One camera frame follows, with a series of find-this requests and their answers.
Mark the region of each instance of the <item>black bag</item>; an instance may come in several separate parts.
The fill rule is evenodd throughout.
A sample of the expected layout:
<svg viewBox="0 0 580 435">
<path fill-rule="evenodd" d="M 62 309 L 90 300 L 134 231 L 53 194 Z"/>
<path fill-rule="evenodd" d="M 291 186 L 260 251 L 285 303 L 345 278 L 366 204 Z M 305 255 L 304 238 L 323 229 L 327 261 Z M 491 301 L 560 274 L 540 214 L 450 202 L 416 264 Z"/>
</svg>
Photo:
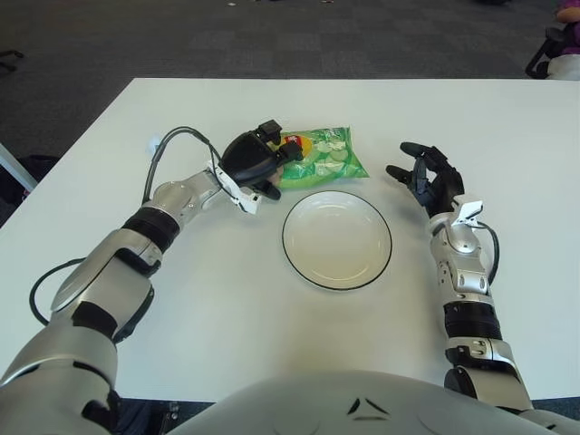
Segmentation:
<svg viewBox="0 0 580 435">
<path fill-rule="evenodd" d="M 58 160 L 59 158 L 53 156 L 28 156 L 18 159 L 36 181 L 43 179 Z M 19 206 L 29 193 L 6 169 L 0 167 L 0 198 L 9 204 Z"/>
</svg>

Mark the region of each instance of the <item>person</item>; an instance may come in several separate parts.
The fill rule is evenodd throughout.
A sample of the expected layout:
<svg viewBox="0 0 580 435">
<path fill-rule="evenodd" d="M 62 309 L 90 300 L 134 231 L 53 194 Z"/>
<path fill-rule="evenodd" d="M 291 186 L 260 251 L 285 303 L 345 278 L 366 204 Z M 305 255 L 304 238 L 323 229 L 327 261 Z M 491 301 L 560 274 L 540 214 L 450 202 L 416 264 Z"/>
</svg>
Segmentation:
<svg viewBox="0 0 580 435">
<path fill-rule="evenodd" d="M 556 19 L 570 27 L 564 51 L 548 66 L 548 78 L 580 81 L 580 0 L 564 0 Z"/>
</svg>

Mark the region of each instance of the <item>silver robot arm segment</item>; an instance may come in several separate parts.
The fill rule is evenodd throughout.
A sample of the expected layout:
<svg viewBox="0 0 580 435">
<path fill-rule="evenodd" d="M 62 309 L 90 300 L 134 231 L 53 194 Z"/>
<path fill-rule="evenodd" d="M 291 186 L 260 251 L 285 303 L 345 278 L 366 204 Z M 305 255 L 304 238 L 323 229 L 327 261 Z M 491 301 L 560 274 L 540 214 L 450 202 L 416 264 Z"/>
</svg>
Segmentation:
<svg viewBox="0 0 580 435">
<path fill-rule="evenodd" d="M 449 337 L 445 354 L 453 364 L 445 386 L 504 409 L 529 410 L 532 403 L 511 348 L 503 341 L 481 245 L 473 234 L 482 202 L 460 195 L 453 206 L 454 212 L 430 220 L 441 320 Z"/>
<path fill-rule="evenodd" d="M 161 185 L 57 292 L 49 324 L 0 381 L 0 432 L 106 434 L 117 421 L 115 344 L 147 311 L 151 276 L 179 231 L 219 192 L 209 171 Z"/>
</svg>

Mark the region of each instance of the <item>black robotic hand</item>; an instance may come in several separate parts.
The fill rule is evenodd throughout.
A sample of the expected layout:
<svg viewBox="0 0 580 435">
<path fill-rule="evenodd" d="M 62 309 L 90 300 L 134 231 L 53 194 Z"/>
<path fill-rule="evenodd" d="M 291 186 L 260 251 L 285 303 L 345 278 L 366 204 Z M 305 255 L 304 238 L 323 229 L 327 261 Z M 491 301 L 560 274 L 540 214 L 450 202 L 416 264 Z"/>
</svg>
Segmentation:
<svg viewBox="0 0 580 435">
<path fill-rule="evenodd" d="M 271 120 L 255 130 L 242 133 L 229 144 L 219 166 L 240 188 L 250 187 L 268 198 L 280 199 L 280 190 L 267 180 L 268 177 L 287 162 L 303 158 L 302 149 L 295 141 L 289 141 L 277 150 L 268 146 L 268 142 L 280 144 L 280 131 L 282 127 Z"/>
<path fill-rule="evenodd" d="M 387 173 L 407 186 L 417 201 L 427 209 L 429 217 L 453 211 L 453 198 L 465 193 L 463 179 L 448 162 L 447 157 L 435 147 L 403 142 L 401 150 L 415 158 L 412 171 L 397 166 L 387 166 Z M 432 182 L 427 169 L 435 172 Z"/>
</svg>

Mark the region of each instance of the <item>green snack bag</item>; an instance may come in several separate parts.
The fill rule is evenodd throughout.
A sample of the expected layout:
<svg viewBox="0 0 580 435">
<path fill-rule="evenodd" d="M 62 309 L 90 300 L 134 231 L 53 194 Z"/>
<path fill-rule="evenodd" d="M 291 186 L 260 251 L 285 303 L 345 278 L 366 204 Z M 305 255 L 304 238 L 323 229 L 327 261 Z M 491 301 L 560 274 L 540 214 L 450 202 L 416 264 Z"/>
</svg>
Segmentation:
<svg viewBox="0 0 580 435">
<path fill-rule="evenodd" d="M 284 165 L 280 188 L 311 188 L 340 177 L 368 178 L 356 158 L 351 143 L 351 129 L 320 129 L 282 133 L 282 143 L 295 140 L 304 159 Z"/>
</svg>

